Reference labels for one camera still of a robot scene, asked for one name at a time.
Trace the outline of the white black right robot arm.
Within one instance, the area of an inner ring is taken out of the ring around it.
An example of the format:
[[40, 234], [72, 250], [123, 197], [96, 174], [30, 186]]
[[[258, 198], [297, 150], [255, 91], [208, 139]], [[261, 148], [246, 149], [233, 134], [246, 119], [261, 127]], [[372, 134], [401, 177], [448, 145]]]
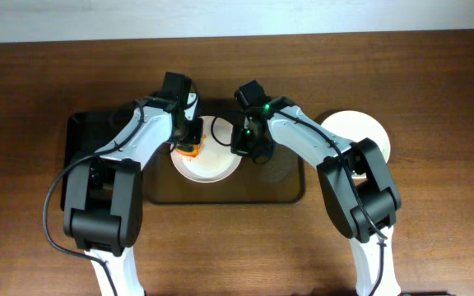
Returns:
[[232, 153], [256, 159], [280, 144], [314, 167], [328, 217], [350, 242], [356, 293], [399, 295], [392, 236], [402, 201], [376, 143], [326, 130], [286, 97], [236, 99], [244, 120], [233, 128]]

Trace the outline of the pink plate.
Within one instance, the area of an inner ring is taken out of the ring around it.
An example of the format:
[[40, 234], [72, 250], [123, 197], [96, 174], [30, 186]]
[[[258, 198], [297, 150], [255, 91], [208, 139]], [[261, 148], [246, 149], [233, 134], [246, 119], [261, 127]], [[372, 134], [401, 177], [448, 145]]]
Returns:
[[232, 154], [228, 146], [222, 146], [212, 136], [216, 134], [218, 141], [229, 143], [233, 125], [223, 118], [211, 123], [214, 116], [202, 116], [203, 135], [207, 138], [200, 154], [193, 158], [182, 156], [174, 150], [171, 160], [175, 168], [187, 179], [197, 183], [215, 183], [229, 177], [239, 166], [241, 156]]

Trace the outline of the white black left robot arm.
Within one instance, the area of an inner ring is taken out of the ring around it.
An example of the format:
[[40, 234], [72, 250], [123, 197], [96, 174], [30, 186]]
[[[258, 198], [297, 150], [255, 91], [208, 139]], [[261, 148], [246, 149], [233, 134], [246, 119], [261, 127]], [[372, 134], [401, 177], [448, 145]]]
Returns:
[[91, 261], [103, 295], [143, 295], [134, 244], [142, 227], [142, 170], [163, 144], [197, 144], [199, 96], [150, 95], [108, 143], [75, 157], [58, 175], [65, 182], [63, 231], [73, 256]]

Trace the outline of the orange green scrub sponge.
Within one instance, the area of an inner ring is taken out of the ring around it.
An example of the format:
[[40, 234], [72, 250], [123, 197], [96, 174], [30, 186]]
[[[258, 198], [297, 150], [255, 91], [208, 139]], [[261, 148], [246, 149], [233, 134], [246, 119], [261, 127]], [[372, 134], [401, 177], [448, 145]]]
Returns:
[[174, 149], [177, 151], [178, 154], [182, 156], [195, 158], [200, 154], [206, 138], [206, 135], [202, 135], [198, 139], [196, 139], [196, 143], [194, 143], [192, 139], [180, 140], [175, 144]]

